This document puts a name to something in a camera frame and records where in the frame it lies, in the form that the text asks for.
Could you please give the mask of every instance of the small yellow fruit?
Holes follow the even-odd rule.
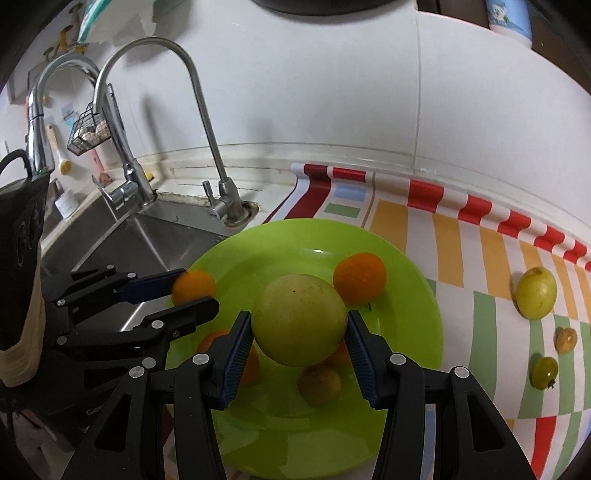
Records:
[[[297,381],[300,395],[313,407],[319,407],[335,398],[340,388],[339,374],[323,364],[305,368]]]
[[[570,353],[577,345],[577,331],[573,328],[563,328],[556,336],[556,351]]]
[[[544,267],[534,267],[519,279],[515,302],[525,318],[540,320],[554,308],[556,294],[556,279],[552,272]]]

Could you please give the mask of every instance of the green plate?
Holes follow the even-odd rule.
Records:
[[[373,333],[395,352],[422,367],[438,368],[443,351],[439,309],[418,268],[396,247],[361,228],[320,219],[271,222],[224,240],[191,267],[216,281],[218,316],[193,335],[175,340],[167,358],[174,368],[194,355],[200,340],[229,328],[241,310],[251,310],[268,282],[281,275],[306,273],[332,283],[337,264],[358,252],[372,252],[386,265],[385,294],[361,313]],[[223,460],[241,471],[269,479],[337,475],[378,453],[385,412],[361,397],[352,367],[339,373],[338,399],[310,407],[299,395],[302,370],[279,365],[258,351],[259,383],[241,388],[229,408],[213,412]]]

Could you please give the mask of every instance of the faucet handle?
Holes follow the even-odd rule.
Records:
[[[131,200],[139,188],[136,182],[127,180],[123,185],[113,190],[112,193],[108,193],[94,175],[92,181],[113,210],[119,210],[126,202]]]
[[[216,204],[216,198],[213,196],[212,185],[209,183],[209,180],[203,181],[203,190],[205,190],[205,196],[207,197],[209,203],[211,203],[213,208],[213,206]]]
[[[213,190],[209,180],[204,180],[203,190],[205,190],[205,195],[212,206],[209,209],[209,215],[216,220],[221,220],[228,213],[228,206],[224,198],[217,199],[213,196]]]

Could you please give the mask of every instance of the wire basket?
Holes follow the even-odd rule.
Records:
[[[92,113],[91,102],[74,122],[67,147],[74,155],[80,157],[110,138],[111,131],[105,116],[102,112]]]

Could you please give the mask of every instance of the green cherry tomato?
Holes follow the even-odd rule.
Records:
[[[554,387],[558,376],[558,363],[551,356],[540,358],[531,371],[531,384],[538,390]]]

